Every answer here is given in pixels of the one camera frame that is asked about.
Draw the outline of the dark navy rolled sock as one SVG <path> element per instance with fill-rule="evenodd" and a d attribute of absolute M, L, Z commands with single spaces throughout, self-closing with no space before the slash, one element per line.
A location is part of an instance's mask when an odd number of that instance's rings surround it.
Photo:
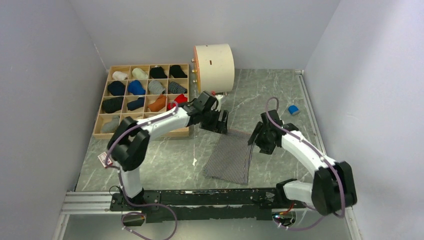
<path fill-rule="evenodd" d="M 145 105 L 145 98 L 138 97 L 136 100 L 130 101 L 126 104 L 128 111 L 135 111 L 137 109 L 143 108 Z"/>

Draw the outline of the black rolled sock right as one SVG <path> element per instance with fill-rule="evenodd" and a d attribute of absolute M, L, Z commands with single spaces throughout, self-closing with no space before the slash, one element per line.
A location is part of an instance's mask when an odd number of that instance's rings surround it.
<path fill-rule="evenodd" d="M 188 77 L 180 65 L 171 65 L 169 67 L 169 75 L 175 79 L 183 79 Z"/>

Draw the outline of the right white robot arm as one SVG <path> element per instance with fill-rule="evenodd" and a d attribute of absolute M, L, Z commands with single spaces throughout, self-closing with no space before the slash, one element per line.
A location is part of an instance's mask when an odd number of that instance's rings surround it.
<path fill-rule="evenodd" d="M 310 143 L 299 128 L 284 124 L 276 110 L 263 112 L 248 145 L 259 147 L 261 154 L 271 155 L 283 148 L 293 155 L 313 176 L 312 183 L 294 178 L 276 184 L 275 202 L 282 208 L 292 202 L 302 202 L 322 216 L 341 213 L 358 201 L 351 166 L 337 162 Z"/>

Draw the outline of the red rolled sock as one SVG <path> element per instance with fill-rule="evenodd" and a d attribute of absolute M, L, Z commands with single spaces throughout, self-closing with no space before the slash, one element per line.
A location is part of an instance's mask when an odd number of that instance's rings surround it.
<path fill-rule="evenodd" d="M 167 96 L 167 110 L 173 109 L 176 105 L 180 106 L 182 103 L 188 102 L 188 98 L 184 94 L 168 95 Z"/>

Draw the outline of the light grey rolled sock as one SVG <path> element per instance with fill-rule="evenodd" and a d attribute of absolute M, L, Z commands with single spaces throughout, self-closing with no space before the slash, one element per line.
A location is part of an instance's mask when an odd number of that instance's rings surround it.
<path fill-rule="evenodd" d="M 104 123 L 100 129 L 101 134 L 114 133 L 120 124 L 120 116 L 115 115 L 109 122 Z"/>

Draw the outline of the blue rolled sock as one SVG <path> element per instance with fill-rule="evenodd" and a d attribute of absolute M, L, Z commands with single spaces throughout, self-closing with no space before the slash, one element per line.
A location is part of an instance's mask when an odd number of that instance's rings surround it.
<path fill-rule="evenodd" d="M 135 96 L 141 96 L 146 94 L 146 90 L 139 80 L 133 80 L 128 84 L 127 91 Z"/>

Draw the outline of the blue small object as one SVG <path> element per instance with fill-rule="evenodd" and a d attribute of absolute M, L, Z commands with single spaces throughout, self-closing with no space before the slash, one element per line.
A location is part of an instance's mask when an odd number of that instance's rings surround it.
<path fill-rule="evenodd" d="M 296 105 L 290 105 L 287 110 L 291 116 L 295 116 L 300 113 L 300 109 Z"/>

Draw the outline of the cream cylindrical drum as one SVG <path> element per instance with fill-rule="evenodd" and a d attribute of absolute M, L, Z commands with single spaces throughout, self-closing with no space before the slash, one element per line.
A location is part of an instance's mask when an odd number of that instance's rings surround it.
<path fill-rule="evenodd" d="M 226 93 L 233 89 L 235 63 L 229 44 L 195 45 L 192 59 L 199 92 Z"/>

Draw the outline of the wooden compartment tray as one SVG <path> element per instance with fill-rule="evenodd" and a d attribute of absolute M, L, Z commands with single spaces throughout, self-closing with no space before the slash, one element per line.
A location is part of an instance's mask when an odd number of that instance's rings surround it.
<path fill-rule="evenodd" d="M 169 70 L 170 70 L 170 66 L 172 66 L 172 65 L 180 65 L 181 68 L 183 69 L 183 71 L 187 74 L 187 78 L 173 78 L 172 76 L 170 76 Z M 165 78 L 165 79 L 152 79 L 150 77 L 150 69 L 153 68 L 153 67 L 163 67 L 165 74 L 167 75 L 167 78 Z M 133 79 L 132 70 L 134 68 L 141 68 L 142 70 L 146 71 L 148 73 L 148 79 Z M 99 106 L 99 109 L 98 109 L 98 114 L 97 114 L 96 121 L 95 121 L 95 124 L 94 124 L 94 129 L 93 129 L 93 133 L 92 133 L 93 137 L 95 137 L 97 139 L 110 139 L 113 136 L 113 133 L 100 133 L 100 131 L 101 131 L 101 128 L 104 125 L 104 123 L 109 122 L 111 120 L 111 118 L 114 117 L 114 116 L 120 116 L 120 120 L 119 120 L 119 123 L 120 123 L 126 117 L 131 117 L 134 120 L 142 120 L 142 119 L 146 119 L 146 118 L 155 117 L 159 114 L 162 114 L 162 113 L 165 113 L 166 111 L 168 111 L 167 110 L 168 95 L 179 95 L 179 94 L 171 94 L 171 93 L 168 92 L 168 84 L 171 81 L 177 82 L 180 85 L 182 85 L 183 87 L 187 88 L 188 92 L 184 95 L 186 95 L 186 97 L 189 100 L 190 99 L 189 69 L 190 68 L 189 68 L 188 64 L 182 64 L 182 63 L 180 63 L 180 64 L 113 65 L 113 66 L 111 66 L 109 68 L 109 71 L 108 71 L 105 87 L 104 87 L 104 90 L 103 90 L 103 95 L 102 95 L 100 106 Z M 121 97 L 121 96 L 110 95 L 109 92 L 107 91 L 108 84 L 110 84 L 111 82 L 114 81 L 113 78 L 112 78 L 112 74 L 115 71 L 121 71 L 121 72 L 128 74 L 127 80 L 119 80 L 120 82 L 125 84 L 125 94 L 122 96 L 122 97 L 124 97 L 123 103 L 122 103 L 122 109 L 117 111 L 117 112 L 114 112 L 114 113 L 104 113 L 101 110 L 101 104 L 102 104 L 103 100 L 115 98 L 115 97 Z M 134 80 L 139 80 L 141 82 L 142 86 L 146 90 L 145 95 L 133 95 L 133 94 L 128 92 L 128 85 L 129 85 L 130 82 L 132 82 Z M 158 112 L 152 112 L 148 109 L 148 105 L 155 102 L 155 100 L 160 96 L 160 95 L 149 93 L 148 84 L 152 80 L 157 80 L 157 81 L 161 82 L 162 85 L 166 88 L 166 93 L 163 94 L 164 96 L 166 96 L 166 106 Z M 145 98 L 144 107 L 136 109 L 134 111 L 128 110 L 127 109 L 127 103 L 134 101 L 139 97 Z"/>

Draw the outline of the aluminium frame rail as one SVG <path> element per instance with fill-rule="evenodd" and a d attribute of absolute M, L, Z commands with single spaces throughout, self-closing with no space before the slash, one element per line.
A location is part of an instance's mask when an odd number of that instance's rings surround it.
<path fill-rule="evenodd" d="M 53 239 L 62 239 L 71 215 L 123 215 L 129 211 L 111 211 L 112 196 L 107 191 L 77 191 L 67 192 L 59 213 L 59 220 L 53 234 Z M 347 207 L 345 221 L 353 240 L 363 240 L 354 209 Z"/>

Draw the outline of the grey striped underwear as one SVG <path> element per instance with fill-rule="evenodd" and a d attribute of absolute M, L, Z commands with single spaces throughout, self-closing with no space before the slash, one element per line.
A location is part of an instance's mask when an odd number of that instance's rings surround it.
<path fill-rule="evenodd" d="M 222 134 L 212 154 L 203 166 L 204 177 L 247 185 L 253 145 L 248 144 L 250 134 L 229 129 Z"/>

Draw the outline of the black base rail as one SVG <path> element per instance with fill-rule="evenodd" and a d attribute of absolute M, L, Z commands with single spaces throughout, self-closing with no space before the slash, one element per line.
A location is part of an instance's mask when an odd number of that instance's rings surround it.
<path fill-rule="evenodd" d="M 146 190 L 142 203 L 130 205 L 121 192 L 113 193 L 111 212 L 146 215 L 147 223 L 223 219 L 270 220 L 282 213 L 290 217 L 304 206 L 289 200 L 276 188 L 227 188 L 208 190 Z"/>

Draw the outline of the orange rolled sock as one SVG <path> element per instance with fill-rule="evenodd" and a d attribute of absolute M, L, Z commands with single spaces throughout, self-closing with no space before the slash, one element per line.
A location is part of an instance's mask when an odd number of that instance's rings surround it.
<path fill-rule="evenodd" d="M 148 109 L 151 112 L 159 112 L 161 109 L 163 109 L 166 106 L 167 98 L 165 95 L 161 94 L 155 102 L 148 105 Z"/>

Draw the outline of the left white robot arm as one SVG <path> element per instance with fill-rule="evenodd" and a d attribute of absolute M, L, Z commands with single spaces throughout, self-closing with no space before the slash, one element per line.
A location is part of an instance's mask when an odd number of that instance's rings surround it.
<path fill-rule="evenodd" d="M 189 102 L 173 101 L 171 109 L 153 117 L 135 120 L 126 117 L 118 125 L 107 145 L 105 168 L 118 170 L 123 203 L 130 210 L 144 203 L 144 187 L 140 166 L 145 160 L 149 143 L 177 129 L 199 125 L 201 129 L 226 134 L 228 111 L 222 110 L 224 95 L 203 91 Z"/>

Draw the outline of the black ribbed rolled sock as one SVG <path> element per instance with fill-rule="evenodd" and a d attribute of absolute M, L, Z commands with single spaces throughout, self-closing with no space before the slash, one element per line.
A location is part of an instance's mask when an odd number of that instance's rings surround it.
<path fill-rule="evenodd" d="M 101 103 L 101 110 L 106 114 L 112 114 L 122 109 L 124 97 L 118 96 L 104 99 Z"/>

